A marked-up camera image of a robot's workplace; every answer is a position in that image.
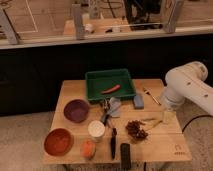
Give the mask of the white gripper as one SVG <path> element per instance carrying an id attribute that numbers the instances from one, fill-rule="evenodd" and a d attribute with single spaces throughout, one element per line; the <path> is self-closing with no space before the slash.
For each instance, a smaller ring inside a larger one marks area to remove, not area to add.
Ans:
<path id="1" fill-rule="evenodd" d="M 165 87 L 160 96 L 160 102 L 164 107 L 163 123 L 169 124 L 176 115 L 176 110 L 184 103 L 185 98 L 170 87 Z"/>

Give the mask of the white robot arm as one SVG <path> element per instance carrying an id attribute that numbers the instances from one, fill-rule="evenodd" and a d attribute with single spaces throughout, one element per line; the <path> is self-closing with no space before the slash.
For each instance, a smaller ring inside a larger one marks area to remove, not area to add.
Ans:
<path id="1" fill-rule="evenodd" d="M 213 87 L 205 83 L 207 77 L 208 69 L 199 61 L 170 69 L 165 75 L 161 104 L 167 111 L 176 111 L 189 99 L 213 116 Z"/>

